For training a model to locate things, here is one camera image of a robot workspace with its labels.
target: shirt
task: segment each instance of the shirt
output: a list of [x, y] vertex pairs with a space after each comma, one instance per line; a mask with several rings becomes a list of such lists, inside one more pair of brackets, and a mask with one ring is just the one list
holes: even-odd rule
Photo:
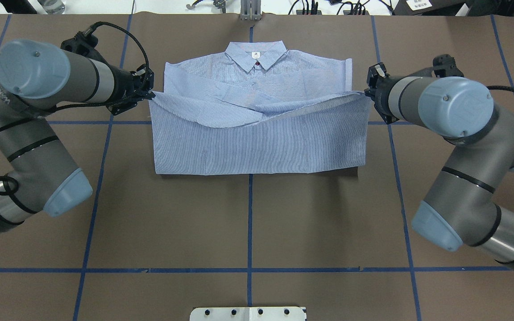
[[365, 164], [371, 100], [352, 60], [232, 42], [166, 63], [149, 102], [156, 173], [314, 173]]

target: table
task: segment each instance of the table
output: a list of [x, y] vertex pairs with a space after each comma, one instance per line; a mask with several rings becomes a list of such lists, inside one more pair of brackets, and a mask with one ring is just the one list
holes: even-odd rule
[[[58, 45], [95, 21], [130, 28], [157, 73], [155, 90], [166, 61], [230, 41], [352, 57], [357, 90], [377, 61], [403, 75], [443, 53], [470, 79], [514, 82], [514, 18], [500, 16], [0, 15], [0, 43]], [[119, 31], [96, 35], [109, 62], [142, 63]], [[514, 112], [512, 94], [493, 95]], [[302, 305], [312, 321], [514, 320], [514, 272], [469, 247], [441, 250], [410, 228], [452, 149], [432, 132], [387, 126], [373, 111], [357, 175], [163, 177], [153, 170], [147, 103], [113, 119], [89, 108], [48, 120], [95, 192], [58, 218], [39, 213], [0, 235], [0, 320], [185, 321], [194, 307], [247, 305]], [[0, 174], [9, 169], [0, 155]], [[514, 173], [495, 202], [514, 210]]]

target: striped shirt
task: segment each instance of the striped shirt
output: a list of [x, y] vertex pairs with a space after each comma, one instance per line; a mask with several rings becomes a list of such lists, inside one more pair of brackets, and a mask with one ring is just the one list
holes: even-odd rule
[[371, 100], [352, 60], [232, 42], [166, 63], [150, 101], [156, 173], [314, 173], [365, 164]]

